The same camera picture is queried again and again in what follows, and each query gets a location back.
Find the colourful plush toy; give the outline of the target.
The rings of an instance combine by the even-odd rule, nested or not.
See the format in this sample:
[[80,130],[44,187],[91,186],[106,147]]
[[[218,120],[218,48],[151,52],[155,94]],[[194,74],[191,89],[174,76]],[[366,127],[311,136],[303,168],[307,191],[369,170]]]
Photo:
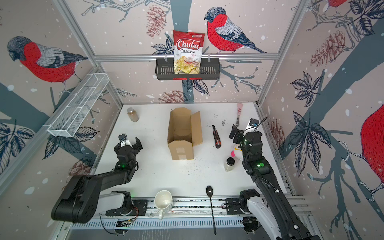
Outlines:
[[238,160],[243,159],[243,153],[240,145],[234,145],[233,150],[231,151],[231,157]]

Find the red black utility knife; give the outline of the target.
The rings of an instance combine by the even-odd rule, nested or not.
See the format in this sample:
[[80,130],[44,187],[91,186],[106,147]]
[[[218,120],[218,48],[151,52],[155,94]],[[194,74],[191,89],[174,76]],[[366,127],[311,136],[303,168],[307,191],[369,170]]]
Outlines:
[[214,136],[214,141],[215,141],[215,147],[216,149],[219,149],[221,147],[221,139],[218,134],[218,131],[216,130],[216,127],[212,125],[213,127],[213,136]]

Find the brown cardboard express box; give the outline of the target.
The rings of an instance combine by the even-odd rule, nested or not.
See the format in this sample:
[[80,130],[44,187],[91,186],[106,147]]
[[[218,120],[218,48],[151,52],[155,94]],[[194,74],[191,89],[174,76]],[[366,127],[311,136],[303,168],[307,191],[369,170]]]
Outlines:
[[194,147],[203,143],[201,113],[192,114],[187,108],[170,112],[168,147],[175,160],[193,160]]

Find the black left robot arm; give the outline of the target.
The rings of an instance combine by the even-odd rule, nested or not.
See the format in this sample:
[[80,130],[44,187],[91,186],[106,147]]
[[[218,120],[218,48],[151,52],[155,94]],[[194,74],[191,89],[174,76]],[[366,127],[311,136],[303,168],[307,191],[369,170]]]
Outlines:
[[74,175],[55,203],[51,218],[55,221],[85,224],[94,215],[110,210],[130,213],[134,205],[127,191],[101,192],[115,186],[129,183],[139,169],[136,155],[143,149],[138,138],[131,144],[126,134],[119,135],[114,147],[118,162],[115,168],[98,175]]

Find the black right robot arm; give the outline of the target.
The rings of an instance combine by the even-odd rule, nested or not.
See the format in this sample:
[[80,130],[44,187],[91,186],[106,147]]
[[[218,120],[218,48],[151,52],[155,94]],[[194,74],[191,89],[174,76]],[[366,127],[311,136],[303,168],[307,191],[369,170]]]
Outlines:
[[232,126],[229,138],[240,146],[242,165],[257,190],[242,191],[239,200],[244,211],[254,215],[271,240],[319,240],[301,222],[282,192],[275,172],[263,156],[262,133],[256,128],[239,130]]

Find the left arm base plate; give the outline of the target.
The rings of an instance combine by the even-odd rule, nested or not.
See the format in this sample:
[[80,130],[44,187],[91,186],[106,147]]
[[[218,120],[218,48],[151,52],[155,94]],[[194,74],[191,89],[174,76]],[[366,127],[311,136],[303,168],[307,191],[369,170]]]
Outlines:
[[130,199],[124,201],[120,208],[106,211],[107,217],[136,217],[145,216],[148,207],[148,200]]

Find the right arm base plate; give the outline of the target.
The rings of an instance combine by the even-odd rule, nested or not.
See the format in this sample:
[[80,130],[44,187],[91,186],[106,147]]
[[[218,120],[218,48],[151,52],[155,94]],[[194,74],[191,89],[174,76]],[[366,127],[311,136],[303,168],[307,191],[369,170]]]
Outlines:
[[250,215],[251,213],[245,212],[241,208],[241,204],[238,198],[225,199],[225,210],[227,215]]

